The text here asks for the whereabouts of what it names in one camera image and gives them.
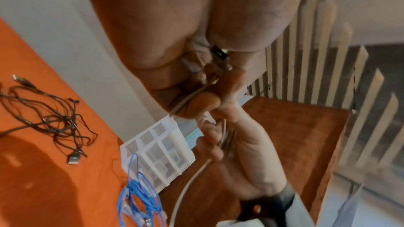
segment black watch strap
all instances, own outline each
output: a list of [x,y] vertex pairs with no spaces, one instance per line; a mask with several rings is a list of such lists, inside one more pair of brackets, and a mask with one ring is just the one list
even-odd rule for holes
[[275,196],[261,197],[250,201],[240,201],[241,214],[239,221],[260,219],[264,226],[286,226],[286,211],[292,206],[295,192],[290,184]]

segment orange surface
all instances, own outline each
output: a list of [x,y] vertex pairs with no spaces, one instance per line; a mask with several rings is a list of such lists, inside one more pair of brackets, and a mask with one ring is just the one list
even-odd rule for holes
[[[16,74],[48,93],[78,99],[77,112],[99,133],[92,146],[83,148],[88,158],[78,165],[66,164],[52,138],[33,129],[0,138],[0,227],[119,226],[116,203],[126,174],[118,136],[1,19],[0,54],[4,92],[17,85],[11,78]],[[18,126],[0,105],[0,130]]]

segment white object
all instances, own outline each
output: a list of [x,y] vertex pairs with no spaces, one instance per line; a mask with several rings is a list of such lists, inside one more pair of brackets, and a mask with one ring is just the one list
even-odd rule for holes
[[[135,178],[139,168],[158,193],[195,161],[177,123],[169,116],[121,145],[120,150],[123,170]],[[128,169],[135,153],[139,166],[134,160]]]

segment plastic container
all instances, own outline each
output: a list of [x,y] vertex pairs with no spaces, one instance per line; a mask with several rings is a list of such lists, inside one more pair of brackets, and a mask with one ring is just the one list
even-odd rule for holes
[[[136,153],[139,170],[158,193],[195,161],[177,123],[169,116],[121,145],[120,150],[123,170],[128,173],[130,158]],[[132,178],[136,178],[136,168],[133,161],[129,174]]]

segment coiled blue cable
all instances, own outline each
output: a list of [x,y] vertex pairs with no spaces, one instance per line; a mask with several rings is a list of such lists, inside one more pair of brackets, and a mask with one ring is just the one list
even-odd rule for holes
[[[129,176],[130,167],[132,166],[133,157],[136,156],[136,178],[131,179]],[[133,201],[133,196],[138,197],[143,203],[146,212],[142,212],[136,206]],[[128,214],[139,227],[143,227],[145,220],[149,219],[151,226],[154,227],[154,216],[159,216],[159,226],[164,226],[164,220],[162,217],[162,206],[158,193],[149,182],[149,180],[144,176],[143,173],[139,172],[139,157],[135,153],[130,158],[128,166],[128,184],[123,188],[119,195],[117,210],[119,216],[120,227],[124,227],[125,223],[123,221],[123,207],[124,203],[127,202],[130,207],[130,213]]]

